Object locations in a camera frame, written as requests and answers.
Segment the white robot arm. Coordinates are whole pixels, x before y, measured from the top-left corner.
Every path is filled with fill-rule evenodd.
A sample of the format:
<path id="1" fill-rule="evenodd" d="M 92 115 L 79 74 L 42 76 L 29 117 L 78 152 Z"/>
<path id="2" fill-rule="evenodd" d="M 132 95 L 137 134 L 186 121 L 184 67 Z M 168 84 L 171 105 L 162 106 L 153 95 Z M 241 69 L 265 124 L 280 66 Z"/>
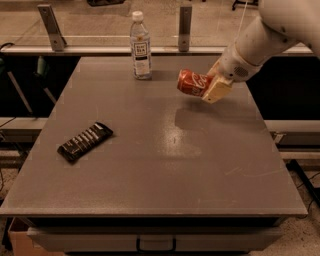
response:
<path id="1" fill-rule="evenodd" d="M 249 80 L 271 57 L 299 43 L 320 57 L 320 0 L 259 0 L 258 12 L 208 71 L 213 80 L 204 101 L 225 97 L 234 83 Z"/>

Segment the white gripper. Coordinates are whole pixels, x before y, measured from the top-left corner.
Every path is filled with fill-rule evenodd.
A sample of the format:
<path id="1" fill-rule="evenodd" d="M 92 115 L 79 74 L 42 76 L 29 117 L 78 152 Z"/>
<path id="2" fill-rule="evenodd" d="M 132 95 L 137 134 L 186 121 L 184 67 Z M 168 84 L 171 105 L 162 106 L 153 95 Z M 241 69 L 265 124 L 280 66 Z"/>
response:
<path id="1" fill-rule="evenodd" d="M 233 81 L 249 80 L 260 71 L 262 64 L 263 55 L 257 49 L 252 45 L 235 41 L 224 50 L 218 61 L 207 72 L 208 76 L 214 78 L 203 94 L 202 100 L 210 104 L 219 101 L 231 92 Z"/>

